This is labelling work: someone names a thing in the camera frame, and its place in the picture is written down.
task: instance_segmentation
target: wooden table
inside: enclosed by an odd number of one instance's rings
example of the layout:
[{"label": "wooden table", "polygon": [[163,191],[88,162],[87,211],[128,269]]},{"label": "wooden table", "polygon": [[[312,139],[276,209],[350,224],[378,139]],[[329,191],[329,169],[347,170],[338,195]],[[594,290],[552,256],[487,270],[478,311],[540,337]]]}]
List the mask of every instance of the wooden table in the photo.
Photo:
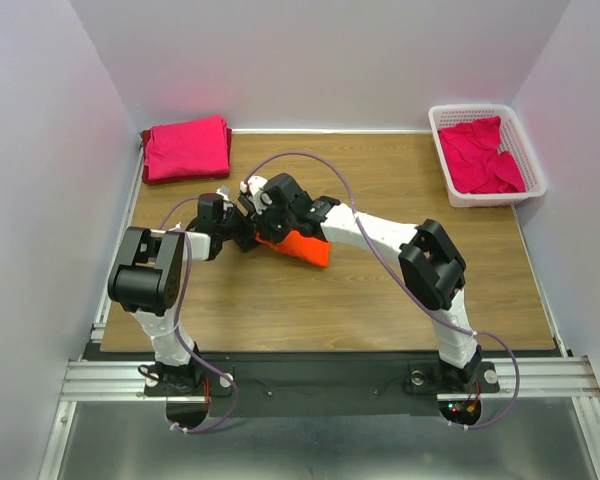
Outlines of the wooden table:
[{"label": "wooden table", "polygon": [[[164,186],[142,185],[132,224],[156,228],[184,197],[222,184],[235,199],[240,180],[259,161],[284,150],[325,156],[346,175],[360,211],[404,223],[439,221],[467,261],[466,305],[476,330],[491,330],[517,349],[554,347],[510,208],[449,205],[430,135],[235,135],[231,177]],[[262,176],[287,172],[310,195],[346,200],[325,166],[278,159]],[[183,205],[168,225],[195,216]],[[431,321],[369,253],[333,245],[320,269],[260,246],[241,253],[231,242],[212,262],[194,264],[182,322],[201,350],[428,350]],[[496,348],[481,339],[486,348]],[[118,304],[102,342],[110,352],[149,351],[151,344]]]}]

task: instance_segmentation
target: pink cloth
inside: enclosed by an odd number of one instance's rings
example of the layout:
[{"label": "pink cloth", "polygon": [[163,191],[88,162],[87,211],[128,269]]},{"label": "pink cloth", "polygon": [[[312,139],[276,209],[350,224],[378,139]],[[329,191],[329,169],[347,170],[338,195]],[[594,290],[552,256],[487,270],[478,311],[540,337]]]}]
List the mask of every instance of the pink cloth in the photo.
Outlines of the pink cloth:
[{"label": "pink cloth", "polygon": [[145,183],[229,176],[231,130],[220,116],[159,125],[143,141]]},{"label": "pink cloth", "polygon": [[453,185],[460,193],[525,192],[509,152],[498,153],[500,117],[482,118],[438,130]]}]

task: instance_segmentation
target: gray floor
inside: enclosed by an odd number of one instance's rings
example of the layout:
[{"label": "gray floor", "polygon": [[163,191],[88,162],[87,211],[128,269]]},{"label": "gray floor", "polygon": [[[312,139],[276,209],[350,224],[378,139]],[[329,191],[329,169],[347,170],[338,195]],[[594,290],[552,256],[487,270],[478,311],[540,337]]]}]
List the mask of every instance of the gray floor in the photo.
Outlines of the gray floor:
[{"label": "gray floor", "polygon": [[[502,401],[485,402],[485,415]],[[475,432],[435,418],[235,419],[212,434],[170,432],[164,405],[78,407],[60,478],[594,479],[569,399],[520,400]]]}]

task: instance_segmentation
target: laundry basket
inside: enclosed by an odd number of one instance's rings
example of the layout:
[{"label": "laundry basket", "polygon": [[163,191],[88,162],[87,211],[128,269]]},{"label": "laundry basket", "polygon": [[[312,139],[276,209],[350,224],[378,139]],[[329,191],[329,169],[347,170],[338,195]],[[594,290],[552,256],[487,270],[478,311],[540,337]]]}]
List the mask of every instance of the laundry basket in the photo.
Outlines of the laundry basket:
[{"label": "laundry basket", "polygon": [[[438,130],[453,127],[462,122],[473,122],[480,118],[498,116],[502,119],[500,124],[499,152],[507,150],[520,169],[524,180],[526,192],[521,193],[490,193],[471,194],[460,193],[456,190],[444,158]],[[449,202],[454,207],[495,207],[501,205],[514,205],[531,197],[544,195],[547,186],[538,166],[538,161],[531,151],[529,141],[522,131],[520,122],[515,112],[506,105],[442,105],[429,110],[429,121],[433,130],[433,138],[438,150],[440,166],[444,174],[445,186]]]}]

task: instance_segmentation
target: wall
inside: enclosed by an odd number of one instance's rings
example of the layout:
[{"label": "wall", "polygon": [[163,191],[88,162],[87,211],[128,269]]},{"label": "wall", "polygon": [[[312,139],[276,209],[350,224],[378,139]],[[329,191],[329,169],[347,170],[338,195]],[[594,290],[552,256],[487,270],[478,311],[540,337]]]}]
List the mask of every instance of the wall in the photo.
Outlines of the wall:
[{"label": "wall", "polygon": [[509,103],[568,0],[72,0],[139,127],[429,128]]},{"label": "wall", "polygon": [[37,477],[106,277],[134,131],[66,0],[0,2],[0,480]]},{"label": "wall", "polygon": [[600,0],[573,0],[514,107],[549,181],[518,208],[567,345],[600,382]]}]

